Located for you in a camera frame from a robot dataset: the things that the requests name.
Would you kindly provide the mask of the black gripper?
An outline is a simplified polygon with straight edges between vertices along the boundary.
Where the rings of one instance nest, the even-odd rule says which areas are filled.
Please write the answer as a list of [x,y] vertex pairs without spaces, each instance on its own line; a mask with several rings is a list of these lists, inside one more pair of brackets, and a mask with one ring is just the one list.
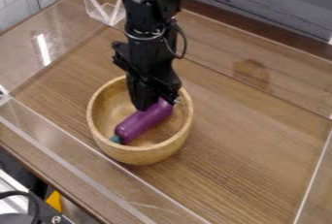
[[183,81],[173,68],[179,35],[172,33],[150,41],[116,41],[113,63],[126,72],[134,107],[145,112],[162,98],[176,105]]

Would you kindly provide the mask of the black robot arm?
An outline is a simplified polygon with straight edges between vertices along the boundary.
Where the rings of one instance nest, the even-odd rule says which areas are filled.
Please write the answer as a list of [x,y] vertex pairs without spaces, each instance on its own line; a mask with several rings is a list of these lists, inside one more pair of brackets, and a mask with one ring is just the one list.
[[140,111],[165,100],[176,104],[183,81],[173,60],[185,57],[177,42],[187,37],[176,15],[183,0],[122,0],[126,42],[114,42],[113,63],[126,72],[128,88]]

